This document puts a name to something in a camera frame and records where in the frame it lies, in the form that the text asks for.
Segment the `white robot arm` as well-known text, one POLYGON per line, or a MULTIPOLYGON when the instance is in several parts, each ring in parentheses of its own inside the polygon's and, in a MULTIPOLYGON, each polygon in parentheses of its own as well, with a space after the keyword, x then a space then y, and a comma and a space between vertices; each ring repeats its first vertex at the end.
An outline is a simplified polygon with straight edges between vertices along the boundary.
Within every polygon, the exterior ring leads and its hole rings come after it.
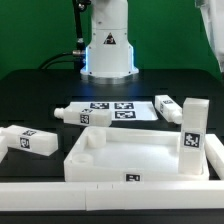
MULTIPOLYGON (((85 48, 83 79, 102 83, 136 77, 134 49, 128 41, 128 1, 91 0, 92 38, 85 48)), ((209 45, 224 73, 224 0, 195 0, 209 45)))

